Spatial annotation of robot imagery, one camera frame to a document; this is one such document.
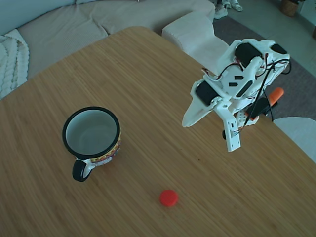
orange part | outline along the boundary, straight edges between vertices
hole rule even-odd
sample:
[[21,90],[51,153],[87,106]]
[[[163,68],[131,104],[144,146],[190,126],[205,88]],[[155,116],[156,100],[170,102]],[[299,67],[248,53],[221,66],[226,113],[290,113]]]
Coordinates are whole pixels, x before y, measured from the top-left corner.
[[284,95],[284,89],[282,87],[277,87],[268,96],[270,105],[271,106],[274,105],[283,95]]

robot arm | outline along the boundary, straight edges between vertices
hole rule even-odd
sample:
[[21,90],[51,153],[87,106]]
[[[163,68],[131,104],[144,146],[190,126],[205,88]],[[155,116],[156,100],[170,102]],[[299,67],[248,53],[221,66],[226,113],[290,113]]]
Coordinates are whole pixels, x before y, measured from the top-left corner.
[[192,126],[214,110],[223,120],[228,151],[239,148],[240,128],[258,120],[248,122],[246,109],[257,103],[263,89],[283,72],[289,59],[289,54],[273,40],[234,41],[218,61],[221,74],[212,76],[204,69],[203,79],[193,84],[192,103],[182,125]]

white sneaker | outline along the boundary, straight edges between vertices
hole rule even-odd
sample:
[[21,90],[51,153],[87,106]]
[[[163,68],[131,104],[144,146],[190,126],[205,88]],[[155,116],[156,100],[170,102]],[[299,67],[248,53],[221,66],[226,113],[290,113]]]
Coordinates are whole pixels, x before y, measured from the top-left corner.
[[222,5],[227,8],[232,8],[230,0],[222,0]]
[[227,16],[227,15],[228,15],[227,7],[223,6],[222,4],[217,4],[215,8],[214,18],[221,19],[222,17]]
[[230,0],[230,4],[233,7],[233,9],[236,10],[236,11],[242,11],[243,10],[242,6],[240,6],[238,0]]

wire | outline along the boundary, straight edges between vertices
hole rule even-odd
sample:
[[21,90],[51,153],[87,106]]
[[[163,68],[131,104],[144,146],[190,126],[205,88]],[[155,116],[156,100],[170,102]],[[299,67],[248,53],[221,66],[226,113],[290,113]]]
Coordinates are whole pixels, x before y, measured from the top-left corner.
[[240,67],[240,70],[243,71],[243,68],[242,68],[242,66],[240,65],[240,63],[231,63],[230,65],[227,65],[227,66],[224,68],[224,70],[219,74],[217,80],[219,80],[219,79],[221,78],[222,74],[224,73],[224,71],[227,70],[227,68],[229,68],[230,66],[234,66],[234,65],[239,66],[239,67]]
[[286,62],[289,62],[289,64],[290,64],[290,71],[287,72],[287,73],[285,73],[285,74],[289,74],[289,73],[291,72],[291,70],[292,70],[292,66],[291,66],[291,63],[290,63],[290,60],[289,60],[289,59],[281,59],[281,60],[278,60],[278,61],[276,61],[276,62],[273,62],[272,65],[271,65],[271,67],[268,69],[268,72],[267,72],[267,74],[265,75],[265,78],[264,78],[263,81],[262,81],[261,87],[260,87],[259,92],[258,92],[258,94],[257,94],[257,97],[256,97],[256,99],[255,99],[255,102],[253,103],[252,110],[251,110],[250,114],[248,114],[248,116],[247,116],[247,118],[246,118],[246,120],[245,120],[245,123],[243,124],[243,127],[241,128],[241,130],[247,125],[249,119],[250,119],[251,116],[252,116],[252,113],[253,113],[253,111],[254,111],[254,108],[256,107],[257,102],[258,102],[258,99],[259,99],[259,97],[260,97],[260,95],[261,95],[261,92],[262,92],[262,90],[263,90],[263,87],[265,86],[265,83],[266,83],[266,80],[267,80],[267,78],[268,78],[268,75],[270,74],[270,72],[272,71],[272,69],[275,70],[275,65],[276,65],[276,64],[279,64],[279,63],[286,63]]
[[265,69],[264,69],[264,71],[263,71],[263,73],[261,73],[260,75],[258,75],[258,76],[256,76],[256,79],[257,78],[259,78],[259,77],[261,77],[266,71],[267,71],[267,67],[268,67],[268,65],[267,65],[267,59],[268,59],[268,54],[266,53],[265,54]]
[[271,107],[270,101],[269,101],[269,99],[268,99],[268,97],[267,97],[266,91],[265,91],[265,90],[262,90],[262,91],[263,91],[263,93],[264,93],[264,95],[265,95],[265,97],[266,97],[266,99],[267,99],[267,101],[268,101],[269,110],[270,110],[270,114],[271,114],[271,121],[273,122],[273,121],[274,121],[274,118],[273,118],[272,107]]
[[287,74],[290,74],[290,72],[292,71],[292,62],[289,60],[288,61],[289,62],[289,70],[288,70],[288,72],[286,72],[286,73],[284,73],[284,72],[281,72],[281,74],[283,74],[283,75],[287,75]]

enamel mug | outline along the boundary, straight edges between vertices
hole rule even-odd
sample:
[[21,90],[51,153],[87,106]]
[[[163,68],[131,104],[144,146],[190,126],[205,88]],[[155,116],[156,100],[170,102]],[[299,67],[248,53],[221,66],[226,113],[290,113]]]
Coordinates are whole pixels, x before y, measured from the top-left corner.
[[87,107],[73,113],[63,128],[67,150],[76,157],[73,178],[85,181],[91,171],[106,164],[120,149],[117,117],[102,107]]

